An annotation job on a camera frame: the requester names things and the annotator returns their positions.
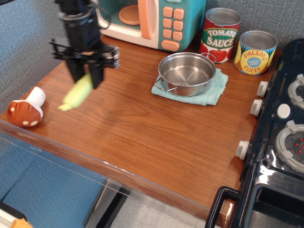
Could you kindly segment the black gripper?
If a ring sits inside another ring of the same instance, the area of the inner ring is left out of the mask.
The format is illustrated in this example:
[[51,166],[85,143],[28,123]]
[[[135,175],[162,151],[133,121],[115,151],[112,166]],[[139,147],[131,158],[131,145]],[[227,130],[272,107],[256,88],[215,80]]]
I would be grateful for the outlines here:
[[117,46],[109,46],[100,38],[100,26],[95,11],[79,14],[58,13],[63,22],[66,36],[52,38],[53,57],[65,60],[70,74],[76,83],[85,74],[84,64],[88,64],[94,89],[104,80],[104,67],[118,68],[120,50]]

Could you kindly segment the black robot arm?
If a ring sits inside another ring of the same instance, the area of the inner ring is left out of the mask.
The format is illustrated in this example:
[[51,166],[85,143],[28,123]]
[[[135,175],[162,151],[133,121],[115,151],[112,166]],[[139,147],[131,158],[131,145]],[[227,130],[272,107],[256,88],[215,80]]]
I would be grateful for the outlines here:
[[59,6],[58,18],[64,24],[66,36],[50,40],[53,57],[66,62],[75,82],[84,76],[87,66],[96,89],[104,79],[106,67],[119,67],[119,47],[101,41],[97,4],[91,0],[57,0],[55,3]]

